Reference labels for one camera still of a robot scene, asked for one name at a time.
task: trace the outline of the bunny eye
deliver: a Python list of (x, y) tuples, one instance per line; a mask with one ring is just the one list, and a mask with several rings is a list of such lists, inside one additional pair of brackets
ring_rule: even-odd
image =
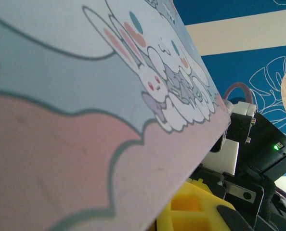
[(172, 40), (171, 40), (171, 42), (172, 42), (172, 46), (173, 46), (175, 52), (176, 52), (178, 55), (180, 55), (180, 53), (179, 53), (179, 51), (178, 51), (178, 49), (177, 49), (175, 43), (174, 43)]
[(152, 85), (151, 82), (148, 82), (148, 86), (149, 86), (149, 88), (150, 88), (151, 90), (154, 90), (154, 86)]
[(143, 34), (143, 29), (142, 29), (142, 26), (141, 26), (141, 24), (139, 22), (139, 19), (131, 11), (129, 11), (129, 16), (130, 16), (130, 19), (132, 20), (132, 23), (134, 24), (135, 28), (142, 35)]
[(158, 79), (157, 76), (155, 76), (155, 80), (156, 80), (158, 83), (160, 83), (160, 80)]

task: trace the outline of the white floral line drawing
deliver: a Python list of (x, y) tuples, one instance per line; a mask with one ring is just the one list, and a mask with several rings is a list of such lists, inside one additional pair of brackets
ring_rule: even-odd
[[(272, 72), (270, 69), (274, 65), (278, 65), (279, 62), (283, 64), (282, 70), (277, 69), (277, 71)], [(260, 78), (262, 73), (265, 77), (264, 80)], [(286, 109), (281, 92), (281, 84), (285, 74), (286, 57), (280, 56), (256, 71), (249, 79), (250, 90), (253, 94), (254, 103), (258, 107), (258, 112), (267, 118), (271, 114), (273, 115), (272, 117), (276, 117), (269, 120), (280, 130), (286, 130)]]
[(286, 0), (273, 0), (274, 3), (276, 3), (277, 5), (280, 5), (280, 6), (284, 6), (286, 5)]

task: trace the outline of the metal screw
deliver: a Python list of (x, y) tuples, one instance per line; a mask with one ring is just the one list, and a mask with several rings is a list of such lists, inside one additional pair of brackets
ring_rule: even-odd
[(250, 138), (250, 137), (247, 137), (246, 143), (250, 143), (250, 142), (251, 142), (251, 138)]
[(257, 122), (257, 119), (256, 119), (256, 118), (252, 118), (252, 119), (251, 119), (251, 124), (252, 124), (252, 125), (255, 125), (256, 122)]

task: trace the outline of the blue circle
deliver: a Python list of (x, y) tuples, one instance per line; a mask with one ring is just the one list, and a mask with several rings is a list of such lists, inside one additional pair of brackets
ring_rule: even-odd
[(142, 35), (143, 34), (143, 29), (142, 26), (138, 20), (138, 18), (134, 15), (133, 12), (129, 11), (129, 16), (132, 20), (132, 23), (134, 24), (135, 28), (138, 30), (138, 32)]
[(179, 53), (179, 51), (178, 51), (178, 49), (177, 49), (175, 43), (174, 43), (172, 40), (171, 40), (171, 42), (172, 42), (172, 46), (173, 46), (175, 52), (176, 52), (178, 55), (180, 55), (180, 53)]

